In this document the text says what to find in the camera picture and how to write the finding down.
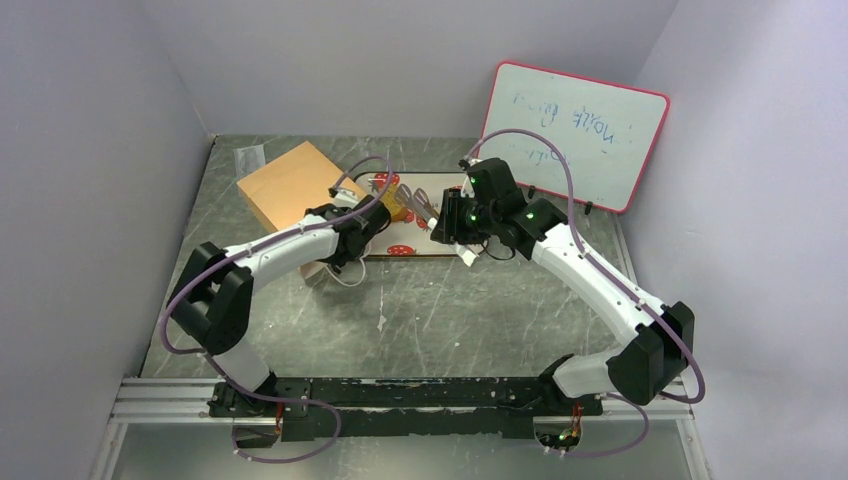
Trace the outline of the strawberry pattern tray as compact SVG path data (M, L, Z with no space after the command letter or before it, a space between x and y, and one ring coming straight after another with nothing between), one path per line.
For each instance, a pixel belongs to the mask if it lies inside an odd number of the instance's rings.
M421 189L430 205L440 210L444 189L461 187L462 173L401 172L396 185L406 185L411 191ZM397 217L390 226L370 242L370 257L450 257L456 252L447 245L430 240L430 227L413 210L401 209L403 218Z

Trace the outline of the fake orange bread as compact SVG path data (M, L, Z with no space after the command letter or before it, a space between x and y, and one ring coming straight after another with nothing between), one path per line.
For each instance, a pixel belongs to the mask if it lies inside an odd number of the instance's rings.
M381 198L381 202L390 213L390 221L392 223L404 221L409 213L406 205L397 199L397 192L398 186L391 185Z

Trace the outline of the brown paper bag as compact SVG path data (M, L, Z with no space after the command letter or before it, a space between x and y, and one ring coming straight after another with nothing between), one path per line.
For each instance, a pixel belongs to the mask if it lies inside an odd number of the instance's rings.
M268 231L259 239L227 249L249 253L235 264L251 271L256 291L334 254L338 233L325 224L323 216L306 211L325 204L334 206L329 189L342 174L317 147L303 142L237 181L249 209ZM341 188L365 196L350 180L342 181Z

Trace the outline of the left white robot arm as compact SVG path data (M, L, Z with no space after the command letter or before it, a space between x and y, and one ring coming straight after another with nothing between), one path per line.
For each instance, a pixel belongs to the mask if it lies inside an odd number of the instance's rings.
M198 352L237 389L237 403L261 416L277 400L277 378L246 338L252 298L272 281L308 264L334 274L359 262L391 221L389 210L366 196L353 207L333 203L306 211L297 223L242 245L197 247L164 312L198 343Z

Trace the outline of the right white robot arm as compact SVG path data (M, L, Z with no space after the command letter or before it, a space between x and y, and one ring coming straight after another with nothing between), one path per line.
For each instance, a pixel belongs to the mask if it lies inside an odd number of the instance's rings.
M690 366L693 311L649 294L592 248L567 214L547 199L527 199L499 158L463 160L471 195L443 193L431 238L464 253L491 238L543 267L577 294L613 333L617 347L591 355L568 354L542 374L542 406L562 414L578 397L618 393L646 405Z

